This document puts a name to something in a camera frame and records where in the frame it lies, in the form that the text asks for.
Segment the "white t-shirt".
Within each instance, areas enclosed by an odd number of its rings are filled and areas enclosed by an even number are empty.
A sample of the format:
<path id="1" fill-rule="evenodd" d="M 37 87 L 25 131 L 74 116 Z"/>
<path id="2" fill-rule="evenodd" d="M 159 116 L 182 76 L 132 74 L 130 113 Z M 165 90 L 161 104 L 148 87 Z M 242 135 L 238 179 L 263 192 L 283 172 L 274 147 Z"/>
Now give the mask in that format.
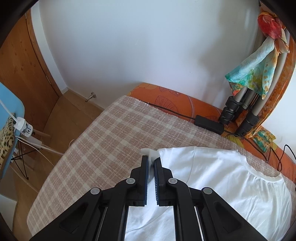
<path id="1" fill-rule="evenodd" d="M 238 151 L 181 147 L 140 152 L 150 162 L 160 158 L 162 166 L 189 187 L 212 188 L 267 240 L 281 240 L 290 228 L 292 198 L 283 176 L 256 171 Z M 153 174 L 147 204 L 128 211 L 125 239 L 175 239 L 173 209 L 157 205 Z"/>

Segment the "beige plaid bed blanket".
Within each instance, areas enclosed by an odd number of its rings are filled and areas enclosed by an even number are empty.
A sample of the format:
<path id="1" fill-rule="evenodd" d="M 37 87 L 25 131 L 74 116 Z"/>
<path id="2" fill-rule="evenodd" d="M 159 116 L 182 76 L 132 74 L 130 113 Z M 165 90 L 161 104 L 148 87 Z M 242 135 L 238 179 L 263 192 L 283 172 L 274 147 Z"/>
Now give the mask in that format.
<path id="1" fill-rule="evenodd" d="M 276 169 L 232 141 L 133 97 L 122 96 L 75 140 L 53 168 L 35 199 L 27 225 L 32 235 L 89 189 L 108 189 L 141 163 L 140 149 L 197 146 L 237 150 L 257 171 Z"/>

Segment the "black power adapter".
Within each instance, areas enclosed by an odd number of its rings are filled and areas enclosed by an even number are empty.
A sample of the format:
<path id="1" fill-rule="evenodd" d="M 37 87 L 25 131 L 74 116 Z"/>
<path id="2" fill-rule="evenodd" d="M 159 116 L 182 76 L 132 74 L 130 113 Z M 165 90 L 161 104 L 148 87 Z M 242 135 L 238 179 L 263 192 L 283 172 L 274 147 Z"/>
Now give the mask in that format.
<path id="1" fill-rule="evenodd" d="M 200 115 L 196 115 L 194 125 L 202 127 L 219 135 L 222 135 L 222 133 L 224 133 L 224 125 L 222 123 L 215 122 Z"/>

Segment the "orange floral bed sheet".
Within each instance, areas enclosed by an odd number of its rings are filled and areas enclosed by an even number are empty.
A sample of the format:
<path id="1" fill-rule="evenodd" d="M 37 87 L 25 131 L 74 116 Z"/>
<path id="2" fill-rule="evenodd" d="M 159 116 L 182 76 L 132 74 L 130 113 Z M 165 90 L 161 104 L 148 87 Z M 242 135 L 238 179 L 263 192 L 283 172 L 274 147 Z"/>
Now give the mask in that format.
<path id="1" fill-rule="evenodd" d="M 213 121 L 218 121 L 222 112 L 221 109 L 195 99 L 194 97 L 148 83 L 141 83 L 130 91 L 128 96 L 155 104 L 162 111 L 174 114 L 189 122 L 193 122 L 197 115 Z M 285 177 L 295 182 L 295 163 L 293 162 L 293 159 L 287 154 L 284 154 L 283 150 L 274 142 L 270 142 L 270 144 L 267 144 L 264 149 L 257 151 L 256 148 L 258 148 L 257 144 L 259 142 L 256 141 L 255 138 L 250 138 L 246 141 L 243 138 L 238 138 L 228 133 L 224 133 L 223 136 L 227 137 L 243 149 L 246 149 L 254 156 L 263 160 L 267 159 L 270 166 L 276 170 L 280 170 Z"/>

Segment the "metal door stopper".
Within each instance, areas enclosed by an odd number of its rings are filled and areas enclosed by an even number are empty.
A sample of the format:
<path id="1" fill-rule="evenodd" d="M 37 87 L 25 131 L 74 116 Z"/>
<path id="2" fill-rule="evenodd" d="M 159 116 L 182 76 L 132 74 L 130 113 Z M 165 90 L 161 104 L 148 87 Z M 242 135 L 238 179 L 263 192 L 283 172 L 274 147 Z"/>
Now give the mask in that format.
<path id="1" fill-rule="evenodd" d="M 94 92 L 91 92 L 90 96 L 85 100 L 85 102 L 88 102 L 91 99 L 96 98 L 96 94 Z"/>

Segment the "grey black tripod legs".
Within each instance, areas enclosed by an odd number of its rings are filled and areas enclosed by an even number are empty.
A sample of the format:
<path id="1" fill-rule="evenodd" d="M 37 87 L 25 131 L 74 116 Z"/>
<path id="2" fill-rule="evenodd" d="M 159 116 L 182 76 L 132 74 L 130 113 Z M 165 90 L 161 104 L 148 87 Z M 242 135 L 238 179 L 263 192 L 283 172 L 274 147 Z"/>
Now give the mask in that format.
<path id="1" fill-rule="evenodd" d="M 266 36 L 261 30 L 258 30 L 252 53 L 261 46 L 265 39 Z M 236 95 L 232 95 L 227 99 L 225 107 L 219 116 L 219 123 L 228 125 L 232 121 L 236 122 L 238 129 L 235 133 L 239 136 L 245 136 L 259 122 L 259 117 L 253 111 L 256 102 L 259 100 L 262 100 L 259 94 L 243 87 Z"/>

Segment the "white plug adapter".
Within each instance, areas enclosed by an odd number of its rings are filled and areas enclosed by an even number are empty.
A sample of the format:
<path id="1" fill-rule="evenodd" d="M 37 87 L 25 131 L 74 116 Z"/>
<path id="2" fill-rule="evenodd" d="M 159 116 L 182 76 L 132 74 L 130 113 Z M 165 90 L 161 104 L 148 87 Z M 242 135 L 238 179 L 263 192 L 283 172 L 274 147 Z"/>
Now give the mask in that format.
<path id="1" fill-rule="evenodd" d="M 17 117 L 15 119 L 14 128 L 22 133 L 25 137 L 30 137 L 33 133 L 33 126 L 29 124 L 24 118 Z"/>

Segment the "leopard print cushion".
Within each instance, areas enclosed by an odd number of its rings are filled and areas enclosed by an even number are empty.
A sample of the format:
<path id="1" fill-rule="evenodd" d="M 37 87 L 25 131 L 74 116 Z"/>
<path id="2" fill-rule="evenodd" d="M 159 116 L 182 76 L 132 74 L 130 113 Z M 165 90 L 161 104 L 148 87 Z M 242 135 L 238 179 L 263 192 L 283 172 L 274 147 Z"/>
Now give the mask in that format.
<path id="1" fill-rule="evenodd" d="M 12 117 L 9 117 L 6 120 L 3 128 L 1 129 L 1 171 L 4 170 L 4 166 L 6 161 L 8 160 L 9 153 L 13 148 L 13 144 L 15 142 L 15 134 L 14 134 L 14 120 Z"/>

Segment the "blue chair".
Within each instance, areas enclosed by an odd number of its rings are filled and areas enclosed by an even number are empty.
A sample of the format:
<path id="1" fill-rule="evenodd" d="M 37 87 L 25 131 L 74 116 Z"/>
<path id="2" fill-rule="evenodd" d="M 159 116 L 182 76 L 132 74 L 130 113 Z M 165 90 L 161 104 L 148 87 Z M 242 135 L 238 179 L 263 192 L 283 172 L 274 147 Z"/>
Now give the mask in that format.
<path id="1" fill-rule="evenodd" d="M 2 83 L 0 89 L 0 98 L 2 103 L 6 106 L 11 114 L 14 114 L 16 117 L 22 118 L 25 116 L 25 107 L 22 101 Z M 9 113 L 1 105 L 1 129 L 4 127 L 4 124 L 10 117 L 11 116 L 9 115 Z M 1 179 L 4 177 L 9 167 L 17 142 L 18 141 L 15 139 L 12 147 L 8 151 L 8 155 L 6 156 L 4 163 L 1 166 Z"/>

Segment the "colourful floral scarf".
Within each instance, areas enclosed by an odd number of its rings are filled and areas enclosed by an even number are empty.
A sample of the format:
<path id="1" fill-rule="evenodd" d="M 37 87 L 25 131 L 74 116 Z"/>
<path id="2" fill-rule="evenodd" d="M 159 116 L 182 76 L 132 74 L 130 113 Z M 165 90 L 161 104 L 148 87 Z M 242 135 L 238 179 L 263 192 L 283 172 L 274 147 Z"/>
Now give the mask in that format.
<path id="1" fill-rule="evenodd" d="M 276 15 L 263 11 L 257 21 L 266 39 L 254 53 L 227 73 L 225 78 L 233 95 L 246 87 L 265 99 L 271 87 L 279 54 L 289 53 L 290 50 L 285 25 Z"/>

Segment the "wooden door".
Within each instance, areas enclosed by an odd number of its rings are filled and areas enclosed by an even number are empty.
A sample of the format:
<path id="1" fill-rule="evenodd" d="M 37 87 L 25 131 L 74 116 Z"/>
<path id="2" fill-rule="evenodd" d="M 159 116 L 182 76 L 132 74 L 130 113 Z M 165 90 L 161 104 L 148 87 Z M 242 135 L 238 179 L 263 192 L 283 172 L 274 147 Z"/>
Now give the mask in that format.
<path id="1" fill-rule="evenodd" d="M 37 43 L 31 11 L 18 20 L 1 46 L 1 83 L 22 101 L 25 119 L 43 131 L 62 92 Z"/>

